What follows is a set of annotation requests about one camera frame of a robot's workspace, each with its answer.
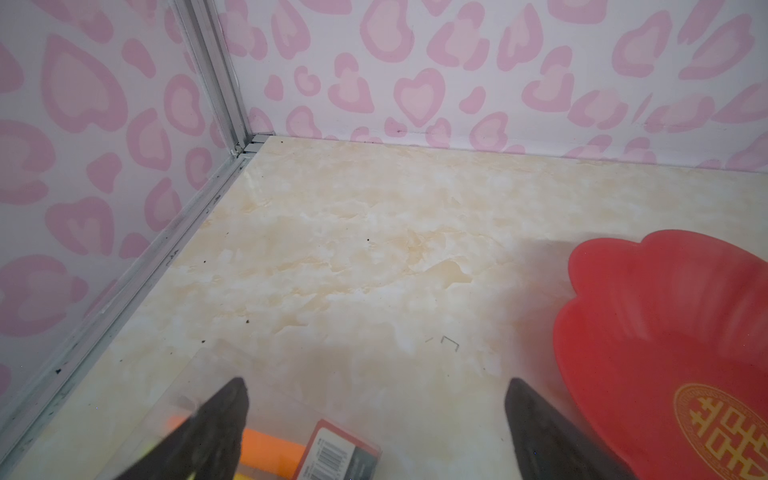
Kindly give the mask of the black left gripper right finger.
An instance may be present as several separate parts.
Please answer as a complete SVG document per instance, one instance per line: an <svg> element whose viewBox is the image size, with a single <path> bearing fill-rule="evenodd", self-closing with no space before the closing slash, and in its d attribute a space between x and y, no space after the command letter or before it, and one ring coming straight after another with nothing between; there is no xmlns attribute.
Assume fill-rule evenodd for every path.
<svg viewBox="0 0 768 480"><path fill-rule="evenodd" d="M521 378L504 400L514 452L524 479L632 479L621 461L604 451Z"/></svg>

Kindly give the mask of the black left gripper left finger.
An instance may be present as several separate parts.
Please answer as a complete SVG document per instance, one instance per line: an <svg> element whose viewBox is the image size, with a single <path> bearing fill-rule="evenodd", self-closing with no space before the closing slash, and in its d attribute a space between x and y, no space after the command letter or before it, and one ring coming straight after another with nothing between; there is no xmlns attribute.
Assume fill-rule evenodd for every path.
<svg viewBox="0 0 768 480"><path fill-rule="evenodd" d="M248 409L245 381L234 377L117 479L234 478Z"/></svg>

